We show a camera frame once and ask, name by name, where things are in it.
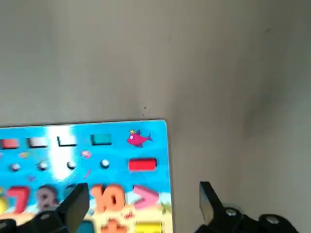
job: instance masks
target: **printed fish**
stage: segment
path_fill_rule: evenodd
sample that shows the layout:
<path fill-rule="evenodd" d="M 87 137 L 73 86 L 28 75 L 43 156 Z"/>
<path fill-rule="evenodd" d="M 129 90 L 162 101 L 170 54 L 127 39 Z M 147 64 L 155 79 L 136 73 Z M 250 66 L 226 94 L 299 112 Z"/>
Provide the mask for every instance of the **printed fish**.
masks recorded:
<path fill-rule="evenodd" d="M 27 159 L 28 156 L 29 156 L 29 153 L 28 152 L 22 152 L 21 154 L 19 154 L 20 158 L 22 159 Z"/>
<path fill-rule="evenodd" d="M 148 137 L 143 137 L 140 135 L 140 130 L 137 132 L 135 130 L 131 130 L 130 137 L 127 139 L 127 142 L 133 146 L 142 147 L 142 144 L 147 140 L 152 141 L 151 133 Z"/>

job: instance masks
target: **orange number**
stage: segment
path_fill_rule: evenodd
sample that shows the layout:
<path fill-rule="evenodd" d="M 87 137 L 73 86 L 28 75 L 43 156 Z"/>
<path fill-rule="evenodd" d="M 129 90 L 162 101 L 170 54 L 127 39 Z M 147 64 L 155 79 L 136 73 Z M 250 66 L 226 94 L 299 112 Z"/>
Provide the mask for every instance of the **orange number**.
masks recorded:
<path fill-rule="evenodd" d="M 104 212 L 106 209 L 118 211 L 125 206 L 125 194 L 119 185 L 109 185 L 104 191 L 98 184 L 92 187 L 91 194 L 96 201 L 96 210 Z"/>

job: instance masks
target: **gray surface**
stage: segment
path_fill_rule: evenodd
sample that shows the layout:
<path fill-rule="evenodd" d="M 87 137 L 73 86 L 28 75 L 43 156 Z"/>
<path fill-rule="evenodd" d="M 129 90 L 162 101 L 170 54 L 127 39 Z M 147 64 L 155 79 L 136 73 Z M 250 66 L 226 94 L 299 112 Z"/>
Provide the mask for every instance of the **gray surface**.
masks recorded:
<path fill-rule="evenodd" d="M 177 233 L 200 180 L 308 232 L 307 2 L 2 0 L 0 124 L 164 118 Z"/>

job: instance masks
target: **red rectangle block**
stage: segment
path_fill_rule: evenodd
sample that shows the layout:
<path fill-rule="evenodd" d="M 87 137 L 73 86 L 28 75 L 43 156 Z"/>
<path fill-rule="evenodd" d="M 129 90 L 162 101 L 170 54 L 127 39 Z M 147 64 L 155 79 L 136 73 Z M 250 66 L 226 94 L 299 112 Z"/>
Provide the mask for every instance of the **red rectangle block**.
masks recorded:
<path fill-rule="evenodd" d="M 7 138 L 1 140 L 2 149 L 17 149 L 18 148 L 18 140 L 15 138 Z"/>
<path fill-rule="evenodd" d="M 153 171 L 156 169 L 156 159 L 131 159 L 130 171 Z"/>

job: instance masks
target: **blue puzzle board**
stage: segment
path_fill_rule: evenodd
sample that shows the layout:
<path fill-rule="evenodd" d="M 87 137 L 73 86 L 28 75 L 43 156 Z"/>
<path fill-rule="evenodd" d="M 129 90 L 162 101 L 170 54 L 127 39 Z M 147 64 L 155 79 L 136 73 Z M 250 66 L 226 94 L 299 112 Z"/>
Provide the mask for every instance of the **blue puzzle board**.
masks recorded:
<path fill-rule="evenodd" d="M 105 232 L 111 219 L 129 233 L 149 231 L 146 221 L 155 223 L 156 232 L 173 231 L 164 120 L 1 128 L 0 140 L 0 218 L 21 224 L 43 210 L 37 197 L 42 187 L 53 189 L 61 203 L 75 184 L 86 182 L 90 210 L 83 232 Z M 126 203 L 117 211 L 103 211 L 91 190 L 111 184 L 121 187 Z M 29 191 L 26 207 L 19 210 L 12 196 L 16 187 Z M 144 196 L 143 189 L 150 193 Z"/>

